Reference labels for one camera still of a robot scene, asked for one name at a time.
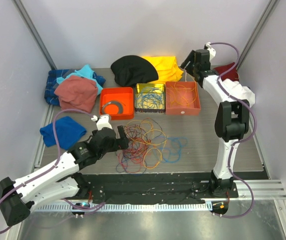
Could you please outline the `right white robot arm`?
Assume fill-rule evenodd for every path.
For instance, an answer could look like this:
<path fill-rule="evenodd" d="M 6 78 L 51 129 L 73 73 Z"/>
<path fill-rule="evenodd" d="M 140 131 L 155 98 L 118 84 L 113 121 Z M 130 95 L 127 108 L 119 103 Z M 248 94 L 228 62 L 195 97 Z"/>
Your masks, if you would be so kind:
<path fill-rule="evenodd" d="M 224 85 L 218 73 L 211 69 L 215 50 L 192 50 L 181 68 L 207 91 L 218 106 L 214 130 L 219 140 L 216 164 L 211 171 L 208 191 L 213 197 L 224 196 L 233 189 L 233 165 L 239 141 L 249 130 L 249 102 L 239 102 Z"/>

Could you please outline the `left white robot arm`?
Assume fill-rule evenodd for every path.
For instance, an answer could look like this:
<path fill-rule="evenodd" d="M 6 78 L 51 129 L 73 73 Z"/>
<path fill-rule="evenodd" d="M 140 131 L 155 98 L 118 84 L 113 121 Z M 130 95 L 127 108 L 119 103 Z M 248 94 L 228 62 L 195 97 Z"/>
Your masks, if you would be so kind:
<path fill-rule="evenodd" d="M 7 226 L 25 220 L 36 208 L 55 200 L 85 199 L 89 184 L 80 170 L 94 165 L 107 153 L 125 150 L 129 140 L 123 126 L 117 131 L 104 127 L 93 131 L 88 141 L 81 141 L 55 160 L 24 177 L 0 181 L 0 211 Z"/>

